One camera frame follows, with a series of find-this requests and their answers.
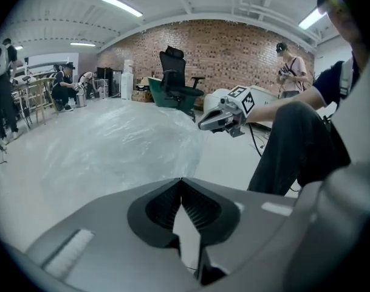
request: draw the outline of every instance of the chair seat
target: chair seat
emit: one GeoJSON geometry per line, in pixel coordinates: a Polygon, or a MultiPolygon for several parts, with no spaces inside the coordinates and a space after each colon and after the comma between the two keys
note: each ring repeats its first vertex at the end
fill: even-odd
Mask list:
{"type": "Polygon", "coordinates": [[[198,90],[198,89],[193,89],[190,86],[177,86],[177,87],[170,88],[170,91],[178,92],[178,93],[181,93],[183,95],[196,96],[196,97],[203,96],[203,94],[204,94],[203,91],[198,90]]]}

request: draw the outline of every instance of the black office chair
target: black office chair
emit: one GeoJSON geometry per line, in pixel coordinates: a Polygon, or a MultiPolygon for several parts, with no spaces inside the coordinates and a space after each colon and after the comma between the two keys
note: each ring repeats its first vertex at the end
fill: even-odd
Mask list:
{"type": "Polygon", "coordinates": [[[186,86],[186,61],[183,59],[183,56],[183,51],[171,46],[168,46],[165,52],[159,53],[163,67],[163,80],[160,86],[169,99],[174,99],[178,102],[176,109],[183,111],[195,121],[194,105],[189,103],[189,98],[203,96],[204,92],[196,89],[196,86],[198,81],[205,79],[205,77],[192,77],[194,79],[193,87],[186,86]]]}

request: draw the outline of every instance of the fluorescent light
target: fluorescent light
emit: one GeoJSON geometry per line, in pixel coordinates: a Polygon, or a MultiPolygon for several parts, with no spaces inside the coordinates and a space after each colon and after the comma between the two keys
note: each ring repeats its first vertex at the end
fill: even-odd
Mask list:
{"type": "Polygon", "coordinates": [[[139,11],[137,11],[137,10],[133,9],[132,7],[130,7],[130,6],[128,6],[128,5],[126,5],[125,3],[122,3],[122,2],[121,2],[121,1],[119,1],[119,0],[102,0],[102,1],[107,2],[107,3],[110,3],[110,4],[113,4],[113,5],[115,5],[116,7],[119,7],[119,8],[121,8],[121,9],[123,9],[123,10],[126,10],[127,12],[129,12],[129,13],[131,13],[131,14],[135,15],[136,17],[141,17],[141,16],[143,16],[143,14],[142,14],[142,13],[140,13],[139,11]]]}
{"type": "Polygon", "coordinates": [[[318,9],[315,9],[312,13],[305,17],[298,26],[300,26],[302,29],[308,29],[311,25],[317,22],[325,14],[326,13],[320,14],[318,9]]]}
{"type": "Polygon", "coordinates": [[[81,43],[81,42],[71,42],[71,46],[95,46],[95,44],[91,43],[81,43]]]}

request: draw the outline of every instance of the chair headrest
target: chair headrest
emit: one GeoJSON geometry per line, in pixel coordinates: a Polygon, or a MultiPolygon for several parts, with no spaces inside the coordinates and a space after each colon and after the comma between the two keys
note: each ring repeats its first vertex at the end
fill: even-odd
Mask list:
{"type": "Polygon", "coordinates": [[[183,58],[185,54],[183,54],[183,51],[176,49],[175,47],[168,46],[166,49],[166,54],[170,56],[174,56],[176,58],[183,58]]]}

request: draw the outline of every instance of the green container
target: green container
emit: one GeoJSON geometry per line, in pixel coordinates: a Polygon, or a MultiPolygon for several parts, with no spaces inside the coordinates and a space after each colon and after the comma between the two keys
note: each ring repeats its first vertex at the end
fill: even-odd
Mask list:
{"type": "MultiPolygon", "coordinates": [[[[176,108],[178,102],[167,97],[166,93],[160,88],[161,82],[160,79],[148,77],[149,90],[151,91],[155,104],[159,107],[176,108]]],[[[186,100],[180,104],[181,108],[183,110],[191,110],[193,109],[195,101],[195,97],[187,97],[186,100]]]]}

